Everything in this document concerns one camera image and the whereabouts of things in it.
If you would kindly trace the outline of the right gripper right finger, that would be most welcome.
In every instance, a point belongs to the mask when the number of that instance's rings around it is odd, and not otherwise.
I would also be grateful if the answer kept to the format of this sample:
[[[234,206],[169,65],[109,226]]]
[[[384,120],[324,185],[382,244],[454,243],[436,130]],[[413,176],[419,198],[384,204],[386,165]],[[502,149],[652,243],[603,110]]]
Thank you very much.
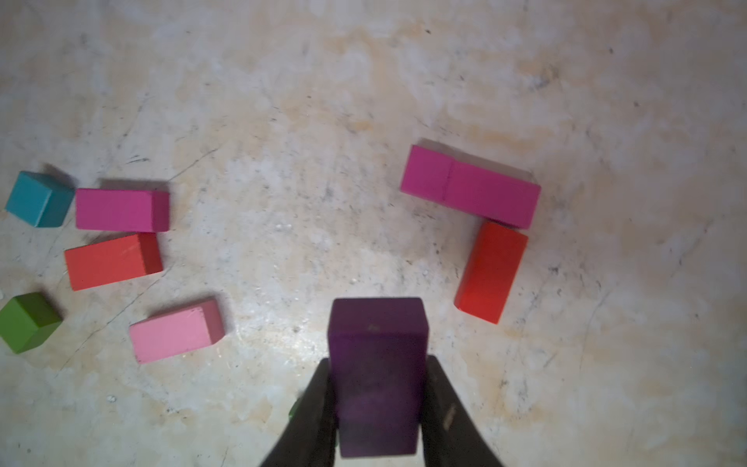
[[[461,403],[435,355],[426,359],[420,427],[427,467],[503,467]]]

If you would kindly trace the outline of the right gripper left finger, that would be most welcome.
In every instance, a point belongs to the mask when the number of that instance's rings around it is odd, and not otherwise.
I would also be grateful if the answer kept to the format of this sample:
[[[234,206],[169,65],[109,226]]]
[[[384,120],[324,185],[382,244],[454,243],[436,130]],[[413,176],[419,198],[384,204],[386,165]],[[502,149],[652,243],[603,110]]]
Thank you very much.
[[[330,361],[322,359],[288,422],[261,466],[332,467],[336,460],[337,420]]]

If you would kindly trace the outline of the red rectangular block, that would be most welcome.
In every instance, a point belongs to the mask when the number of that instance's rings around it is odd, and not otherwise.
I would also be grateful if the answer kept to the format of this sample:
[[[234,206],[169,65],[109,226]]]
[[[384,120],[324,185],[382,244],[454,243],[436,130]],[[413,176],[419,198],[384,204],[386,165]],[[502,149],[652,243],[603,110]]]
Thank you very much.
[[[463,313],[497,324],[507,304],[528,237],[484,221],[458,286],[454,305]]]

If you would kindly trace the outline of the purple rectangular block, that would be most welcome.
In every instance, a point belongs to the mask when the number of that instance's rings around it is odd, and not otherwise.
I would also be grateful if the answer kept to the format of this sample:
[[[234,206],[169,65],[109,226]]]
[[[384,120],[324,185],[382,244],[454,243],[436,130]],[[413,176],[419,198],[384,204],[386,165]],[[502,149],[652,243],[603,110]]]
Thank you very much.
[[[342,457],[414,455],[429,339],[422,299],[338,298],[327,338]]]

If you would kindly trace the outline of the small magenta cube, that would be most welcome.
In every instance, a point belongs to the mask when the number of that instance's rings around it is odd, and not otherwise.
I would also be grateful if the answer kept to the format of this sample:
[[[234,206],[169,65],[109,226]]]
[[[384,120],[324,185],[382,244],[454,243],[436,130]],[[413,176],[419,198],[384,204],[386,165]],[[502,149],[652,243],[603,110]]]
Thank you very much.
[[[400,190],[408,195],[442,204],[447,195],[454,159],[412,145]]]

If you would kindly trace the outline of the magenta rectangular block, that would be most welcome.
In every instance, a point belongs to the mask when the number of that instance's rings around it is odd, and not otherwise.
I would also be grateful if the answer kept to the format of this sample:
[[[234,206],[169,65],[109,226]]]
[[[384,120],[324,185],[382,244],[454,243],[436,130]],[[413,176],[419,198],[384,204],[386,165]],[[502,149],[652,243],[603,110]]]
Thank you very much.
[[[541,194],[537,184],[454,162],[444,203],[469,214],[528,230],[533,222]]]

